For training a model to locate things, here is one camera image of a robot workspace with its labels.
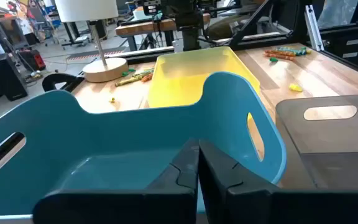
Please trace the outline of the yellow translucent plastic bin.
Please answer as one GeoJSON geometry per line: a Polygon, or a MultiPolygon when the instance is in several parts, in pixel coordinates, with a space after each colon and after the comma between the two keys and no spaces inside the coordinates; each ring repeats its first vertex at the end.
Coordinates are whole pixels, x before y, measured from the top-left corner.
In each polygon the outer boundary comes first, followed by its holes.
{"type": "Polygon", "coordinates": [[[196,103],[201,98],[204,81],[215,72],[240,75],[260,92],[260,82],[232,49],[215,47],[159,56],[147,98],[149,106],[161,108],[196,103]]]}

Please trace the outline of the red and black box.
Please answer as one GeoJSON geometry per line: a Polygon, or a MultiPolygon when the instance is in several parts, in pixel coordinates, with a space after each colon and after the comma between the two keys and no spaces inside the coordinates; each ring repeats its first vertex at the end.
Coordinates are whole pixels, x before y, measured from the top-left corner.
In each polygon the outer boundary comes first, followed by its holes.
{"type": "Polygon", "coordinates": [[[46,69],[45,62],[38,50],[20,50],[17,54],[28,71],[46,69]]]}

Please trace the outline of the wooden top workbench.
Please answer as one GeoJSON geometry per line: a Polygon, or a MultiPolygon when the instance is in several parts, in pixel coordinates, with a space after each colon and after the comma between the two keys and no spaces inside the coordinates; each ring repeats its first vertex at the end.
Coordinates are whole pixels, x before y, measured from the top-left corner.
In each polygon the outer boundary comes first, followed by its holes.
{"type": "Polygon", "coordinates": [[[121,25],[115,29],[116,34],[119,37],[126,37],[129,43],[129,48],[131,51],[137,51],[135,42],[135,35],[141,34],[151,34],[154,32],[162,31],[165,34],[165,40],[167,46],[172,46],[173,44],[173,31],[177,29],[174,19],[163,19],[160,22],[142,22],[132,25],[121,25]]]}

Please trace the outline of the black aluminium rig frame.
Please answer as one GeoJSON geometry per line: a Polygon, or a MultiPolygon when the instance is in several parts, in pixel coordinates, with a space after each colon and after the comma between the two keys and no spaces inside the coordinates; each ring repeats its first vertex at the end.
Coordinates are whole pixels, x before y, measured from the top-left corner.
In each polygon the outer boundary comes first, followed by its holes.
{"type": "MultiPolygon", "coordinates": [[[[305,6],[313,0],[264,0],[253,11],[251,17],[236,30],[222,45],[233,50],[256,49],[275,44],[308,43],[310,37],[305,21],[305,6]],[[268,11],[278,20],[291,19],[293,27],[286,34],[272,34],[265,37],[251,37],[256,30],[257,21],[268,11]]],[[[216,12],[216,8],[202,9],[202,12],[216,12]]],[[[323,55],[333,58],[353,70],[358,71],[358,3],[350,24],[319,28],[324,44],[323,55]]]]}

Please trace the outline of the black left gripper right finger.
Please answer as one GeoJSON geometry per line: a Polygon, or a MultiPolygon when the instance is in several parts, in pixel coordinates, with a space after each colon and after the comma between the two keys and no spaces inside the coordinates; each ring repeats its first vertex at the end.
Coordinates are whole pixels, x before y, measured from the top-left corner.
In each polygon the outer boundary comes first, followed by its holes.
{"type": "Polygon", "coordinates": [[[282,189],[214,144],[199,146],[209,224],[358,224],[358,191],[282,189]]]}

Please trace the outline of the grey plastic sheet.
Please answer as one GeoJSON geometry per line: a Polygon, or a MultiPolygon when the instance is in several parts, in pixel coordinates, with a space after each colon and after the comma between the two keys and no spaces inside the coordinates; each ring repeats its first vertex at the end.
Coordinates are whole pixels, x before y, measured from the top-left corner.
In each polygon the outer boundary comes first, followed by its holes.
{"type": "Polygon", "coordinates": [[[318,19],[319,28],[350,24],[357,3],[358,0],[325,0],[318,19]]]}

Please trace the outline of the teal plastic bin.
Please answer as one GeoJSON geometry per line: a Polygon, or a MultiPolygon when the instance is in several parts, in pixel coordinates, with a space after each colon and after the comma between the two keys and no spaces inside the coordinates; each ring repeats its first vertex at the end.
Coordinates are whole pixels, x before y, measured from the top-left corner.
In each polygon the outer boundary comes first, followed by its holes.
{"type": "Polygon", "coordinates": [[[64,90],[29,99],[0,117],[1,146],[23,147],[0,168],[0,223],[32,221],[35,204],[57,190],[146,187],[189,139],[205,139],[275,184],[283,139],[251,84],[216,72],[192,105],[90,113],[64,90]]]}

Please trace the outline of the white cylinder shade table lamp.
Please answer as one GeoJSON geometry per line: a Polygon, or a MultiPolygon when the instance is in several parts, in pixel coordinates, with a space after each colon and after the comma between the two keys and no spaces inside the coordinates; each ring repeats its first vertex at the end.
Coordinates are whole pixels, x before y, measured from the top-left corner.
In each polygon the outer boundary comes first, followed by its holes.
{"type": "Polygon", "coordinates": [[[87,21],[99,51],[99,60],[84,66],[85,80],[102,83],[122,77],[129,66],[124,58],[106,58],[96,30],[96,22],[119,15],[116,0],[55,0],[62,22],[87,21]]]}

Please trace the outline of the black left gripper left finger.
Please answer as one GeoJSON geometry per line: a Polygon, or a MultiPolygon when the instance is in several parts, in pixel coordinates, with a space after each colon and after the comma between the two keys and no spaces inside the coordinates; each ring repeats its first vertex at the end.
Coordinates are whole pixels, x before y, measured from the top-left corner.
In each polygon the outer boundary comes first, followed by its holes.
{"type": "Polygon", "coordinates": [[[58,190],[39,200],[34,224],[195,224],[200,145],[189,139],[141,190],[58,190]]]}

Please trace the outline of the smoky grey translucent bin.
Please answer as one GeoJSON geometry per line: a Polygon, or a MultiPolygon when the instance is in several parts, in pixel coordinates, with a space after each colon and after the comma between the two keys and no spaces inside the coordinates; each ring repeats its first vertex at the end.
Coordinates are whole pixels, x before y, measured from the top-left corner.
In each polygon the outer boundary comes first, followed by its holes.
{"type": "Polygon", "coordinates": [[[282,187],[358,190],[358,95],[283,100],[276,125],[287,148],[282,187]]]}

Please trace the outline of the silver aluminium extrusion piece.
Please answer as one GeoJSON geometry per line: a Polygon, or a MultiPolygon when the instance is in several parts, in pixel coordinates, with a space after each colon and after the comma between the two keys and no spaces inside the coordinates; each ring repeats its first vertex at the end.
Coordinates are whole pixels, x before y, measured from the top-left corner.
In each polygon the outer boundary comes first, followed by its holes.
{"type": "Polygon", "coordinates": [[[319,31],[318,23],[314,13],[313,5],[309,4],[305,6],[305,21],[308,29],[308,35],[310,37],[311,46],[315,51],[323,51],[324,44],[319,31]]]}

